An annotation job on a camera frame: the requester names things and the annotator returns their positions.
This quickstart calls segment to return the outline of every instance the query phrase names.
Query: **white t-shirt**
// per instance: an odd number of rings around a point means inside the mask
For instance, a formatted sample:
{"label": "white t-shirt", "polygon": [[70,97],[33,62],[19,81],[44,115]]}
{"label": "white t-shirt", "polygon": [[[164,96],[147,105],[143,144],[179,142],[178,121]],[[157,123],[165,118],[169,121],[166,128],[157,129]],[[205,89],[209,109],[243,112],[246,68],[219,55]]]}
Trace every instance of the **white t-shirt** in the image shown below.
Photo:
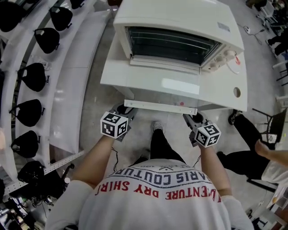
{"label": "white t-shirt", "polygon": [[253,230],[241,203],[220,197],[201,171],[153,159],[118,170],[93,190],[72,181],[48,216],[46,230]]}
{"label": "white t-shirt", "polygon": [[288,168],[271,160],[261,178],[263,181],[288,186]]}

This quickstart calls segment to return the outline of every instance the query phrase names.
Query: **white display rack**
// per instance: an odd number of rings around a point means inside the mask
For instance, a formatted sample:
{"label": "white display rack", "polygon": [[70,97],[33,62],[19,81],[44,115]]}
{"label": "white display rack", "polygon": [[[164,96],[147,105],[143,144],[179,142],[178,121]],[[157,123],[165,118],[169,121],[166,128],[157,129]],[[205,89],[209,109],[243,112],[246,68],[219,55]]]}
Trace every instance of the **white display rack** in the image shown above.
{"label": "white display rack", "polygon": [[[38,44],[35,45],[31,55],[39,56],[52,64],[51,69],[45,72],[45,74],[49,75],[50,78],[49,83],[43,88],[43,90],[38,93],[29,89],[25,84],[21,84],[20,86],[17,104],[33,99],[38,99],[41,102],[42,107],[45,108],[45,111],[43,116],[41,116],[40,120],[34,127],[27,127],[20,123],[18,120],[16,120],[15,133],[16,136],[19,137],[20,135],[23,135],[29,130],[33,130],[41,136],[39,149],[34,159],[40,161],[45,167],[50,166],[50,120],[52,105],[54,102],[54,94],[56,91],[60,71],[64,63],[66,54],[71,46],[71,43],[77,31],[80,28],[80,25],[83,23],[87,14],[93,8],[93,4],[95,2],[96,0],[85,0],[84,5],[81,8],[71,10],[73,12],[73,17],[71,20],[72,25],[68,29],[60,32],[60,45],[57,50],[53,51],[50,54],[45,54]],[[68,2],[64,2],[62,4],[62,6],[69,5],[70,3]],[[54,28],[52,21],[50,20],[45,27]],[[30,65],[32,63],[33,60],[32,58],[30,58],[27,65]]]}
{"label": "white display rack", "polygon": [[[0,33],[1,36],[9,39],[2,55],[2,64],[0,65],[0,68],[5,72],[0,118],[0,128],[2,128],[5,136],[5,149],[0,150],[0,165],[3,166],[8,176],[12,179],[10,184],[5,185],[5,195],[27,184],[17,179],[14,153],[10,147],[12,144],[12,116],[9,111],[12,109],[17,71],[21,68],[24,56],[27,55],[28,47],[30,48],[32,45],[31,41],[34,36],[34,30],[40,28],[39,26],[45,23],[44,20],[46,20],[46,16],[49,14],[49,8],[52,7],[56,1],[57,0],[42,0],[29,16],[9,32],[9,34]],[[51,54],[44,54],[37,43],[32,47],[31,57],[27,62],[27,66],[34,62],[35,57],[41,57],[51,64],[51,69],[45,72],[46,76],[50,76],[49,83],[43,90],[37,93],[30,90],[23,82],[20,84],[17,104],[32,99],[39,99],[45,111],[44,115],[34,127],[26,127],[16,119],[15,136],[19,137],[29,130],[34,130],[41,136],[39,149],[34,159],[40,161],[45,166],[45,174],[84,154],[84,151],[79,150],[81,110],[95,51],[110,15],[110,12],[107,11],[94,13],[93,5],[95,2],[96,0],[85,0],[83,6],[76,10],[72,10],[70,7],[70,10],[73,12],[72,25],[68,29],[59,32],[60,45],[57,50]],[[70,2],[64,2],[61,6],[69,8],[70,5]],[[49,20],[45,27],[54,28],[51,20]],[[68,73],[71,73],[71,79],[68,78]],[[77,84],[80,89],[74,91],[73,88],[69,88],[75,84]],[[72,149],[69,149],[71,150],[68,151],[70,152],[69,157],[50,164],[50,147],[53,145],[50,140],[50,126],[52,126],[53,130],[55,128],[55,123],[54,121],[51,122],[51,118],[55,118],[54,112],[61,113],[60,110],[57,110],[58,104],[54,106],[54,103],[61,99],[59,98],[59,90],[68,92],[66,96],[69,97],[69,103],[71,103],[72,100],[70,96],[74,96],[73,103],[76,114],[73,116],[73,131],[75,131],[73,138],[75,141],[77,140],[77,144],[74,145]]]}
{"label": "white display rack", "polygon": [[[63,165],[66,165],[67,163],[75,160],[76,158],[82,156],[83,154],[84,154],[84,151],[81,151],[81,152],[79,152],[77,154],[73,154],[73,155],[71,155],[69,157],[66,157],[66,158],[64,158],[64,159],[62,159],[62,160],[50,165],[50,167],[44,169],[44,174],[46,175],[46,174],[58,169],[59,167],[61,167]],[[21,182],[21,181],[13,182],[10,185],[5,186],[4,195],[7,195],[7,194],[9,194],[9,193],[11,193],[11,192],[13,192],[13,191],[25,186],[25,185],[27,185],[27,183],[24,183],[24,182]]]}
{"label": "white display rack", "polygon": [[92,61],[109,19],[109,11],[90,13],[67,53],[54,96],[50,143],[77,153],[85,89]]}
{"label": "white display rack", "polygon": [[0,164],[13,181],[17,181],[17,170],[15,166],[13,152],[10,148],[11,138],[11,114],[14,88],[17,80],[17,71],[19,70],[25,52],[33,38],[34,30],[43,21],[51,6],[57,0],[41,1],[27,18],[18,24],[13,31],[9,32],[9,40],[1,57],[2,63],[0,68],[5,72],[5,81],[3,85],[1,99],[1,119],[0,127],[5,135],[4,150],[0,150]]}

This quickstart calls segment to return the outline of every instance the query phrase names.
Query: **black shoe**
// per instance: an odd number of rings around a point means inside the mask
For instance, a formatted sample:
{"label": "black shoe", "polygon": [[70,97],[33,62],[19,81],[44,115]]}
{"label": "black shoe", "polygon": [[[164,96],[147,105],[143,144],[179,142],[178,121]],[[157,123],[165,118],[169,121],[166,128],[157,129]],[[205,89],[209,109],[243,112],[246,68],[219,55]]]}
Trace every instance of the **black shoe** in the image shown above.
{"label": "black shoe", "polygon": [[143,158],[146,158],[147,160],[149,160],[150,159],[150,153],[151,153],[151,151],[149,148],[143,148],[142,154],[140,157],[143,157]]}
{"label": "black shoe", "polygon": [[239,110],[233,110],[233,113],[228,117],[228,122],[230,125],[234,125],[235,118],[241,114],[242,112]]}

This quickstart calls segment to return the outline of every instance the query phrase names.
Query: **gray floor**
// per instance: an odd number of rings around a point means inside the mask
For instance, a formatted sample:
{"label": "gray floor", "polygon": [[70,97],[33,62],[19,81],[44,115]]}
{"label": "gray floor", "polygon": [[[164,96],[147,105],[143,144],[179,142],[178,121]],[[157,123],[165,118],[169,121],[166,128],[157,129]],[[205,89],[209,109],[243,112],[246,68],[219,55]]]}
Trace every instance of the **gray floor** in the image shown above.
{"label": "gray floor", "polygon": [[[249,9],[244,0],[221,0],[228,4],[235,16],[237,23],[241,26],[249,26],[252,33],[262,29],[260,21],[255,17],[255,10]],[[262,45],[258,44],[253,36],[247,35],[243,28],[239,27],[244,46],[245,60],[248,78],[248,111],[245,115],[253,122],[265,121],[265,117],[252,112],[252,108],[259,109],[269,114],[277,111],[275,108],[275,96],[282,95],[281,88],[275,79],[279,76],[271,66],[277,62],[265,43],[265,39],[273,37],[272,33],[263,32],[258,35]],[[100,138],[99,121],[105,111],[123,101],[124,97],[113,87],[100,85],[102,70],[106,56],[114,35],[112,20],[109,21],[103,37],[100,41],[97,54],[91,69],[87,84],[85,101],[81,119],[80,145],[85,151],[89,151]],[[208,118],[216,122],[222,131],[216,150],[228,154],[239,150],[248,150],[237,130],[227,122],[230,111],[206,112]],[[172,148],[177,151],[189,165],[194,165],[198,156],[199,148],[193,148],[189,142],[189,128],[179,114],[141,110],[133,121],[132,129],[129,131],[122,143],[115,142],[114,148],[119,152],[119,163],[117,168],[122,168],[133,163],[140,155],[144,147],[149,147],[151,131],[150,124],[153,120],[162,122],[165,136]],[[112,152],[106,173],[113,170],[116,155]],[[264,198],[266,201],[271,193],[246,183],[246,177],[237,175],[227,170],[231,179],[233,194],[240,200],[244,209],[259,203]]]}

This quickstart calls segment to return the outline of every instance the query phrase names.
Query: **cable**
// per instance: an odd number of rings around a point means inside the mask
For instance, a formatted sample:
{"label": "cable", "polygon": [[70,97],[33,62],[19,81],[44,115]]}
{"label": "cable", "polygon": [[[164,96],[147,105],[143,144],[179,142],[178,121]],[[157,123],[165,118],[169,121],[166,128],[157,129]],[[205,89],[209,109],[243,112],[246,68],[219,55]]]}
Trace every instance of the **cable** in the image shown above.
{"label": "cable", "polygon": [[23,210],[28,214],[28,212],[26,211],[26,208],[23,206],[23,204],[20,202],[20,200],[18,198],[16,198],[18,204],[23,208]]}
{"label": "cable", "polygon": [[263,199],[262,199],[262,204],[264,203],[264,200],[265,200],[265,197],[266,197],[266,195],[267,195],[267,190],[266,190],[266,192],[265,192],[265,195],[264,195],[264,197],[263,197]]}
{"label": "cable", "polygon": [[243,29],[244,29],[244,31],[246,32],[246,34],[248,34],[249,36],[254,36],[255,38],[256,38],[256,40],[257,40],[257,42],[260,44],[260,45],[262,45],[262,42],[260,41],[260,39],[259,38],[257,38],[257,34],[259,34],[259,33],[262,33],[262,32],[264,32],[265,31],[265,29],[262,29],[262,30],[260,30],[258,33],[256,33],[256,34],[249,34],[246,30],[245,30],[245,28],[249,28],[248,26],[241,26],[240,24],[238,24],[237,23],[237,25],[238,26],[240,26],[240,27],[242,27]]}
{"label": "cable", "polygon": [[196,163],[193,165],[193,168],[194,168],[194,167],[195,167],[195,165],[198,163],[198,161],[200,160],[200,158],[201,158],[201,155],[198,157],[198,159],[197,159]]}
{"label": "cable", "polygon": [[43,200],[44,203],[47,204],[47,205],[54,206],[53,203],[49,201],[49,199],[51,199],[51,196],[50,196],[50,195],[48,195],[48,196]]}
{"label": "cable", "polygon": [[42,203],[42,207],[43,207],[43,209],[44,209],[44,212],[45,212],[45,216],[46,216],[46,218],[47,218],[47,215],[46,215],[46,211],[45,211],[45,208],[44,208],[44,205],[43,205],[43,203]]}
{"label": "cable", "polygon": [[118,164],[118,162],[119,162],[119,160],[118,160],[118,151],[116,151],[114,148],[112,148],[112,150],[116,152],[117,162],[116,162],[116,164],[114,165],[114,168],[113,168],[114,172],[116,172],[116,170],[117,170],[117,169],[116,169],[116,166],[117,166],[117,164]]}
{"label": "cable", "polygon": [[32,206],[36,208],[37,206],[42,205],[43,200],[41,200],[39,202],[37,200],[34,200],[34,201],[32,200],[31,202],[32,202]]}

